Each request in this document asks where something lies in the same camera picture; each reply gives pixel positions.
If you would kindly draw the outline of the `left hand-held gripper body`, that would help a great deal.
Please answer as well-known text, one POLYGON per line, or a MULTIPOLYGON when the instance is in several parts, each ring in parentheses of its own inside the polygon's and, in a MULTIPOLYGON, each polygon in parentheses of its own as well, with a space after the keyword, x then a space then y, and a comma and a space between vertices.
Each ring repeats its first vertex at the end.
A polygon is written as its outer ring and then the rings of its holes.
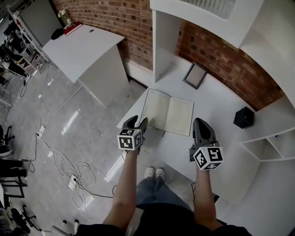
POLYGON ((145 131, 146 128, 123 127, 117 135, 118 148, 126 152, 137 150, 140 153, 141 146, 145 141, 143 137, 145 131))

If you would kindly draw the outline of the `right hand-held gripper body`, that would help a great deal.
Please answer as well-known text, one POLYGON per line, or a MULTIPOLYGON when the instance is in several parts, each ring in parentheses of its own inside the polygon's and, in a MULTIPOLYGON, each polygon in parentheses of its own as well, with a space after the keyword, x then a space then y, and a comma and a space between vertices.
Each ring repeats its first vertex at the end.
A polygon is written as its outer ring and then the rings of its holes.
POLYGON ((197 143, 189 149, 189 161, 196 162, 201 171, 217 169, 224 161, 223 148, 215 144, 200 146, 197 143))

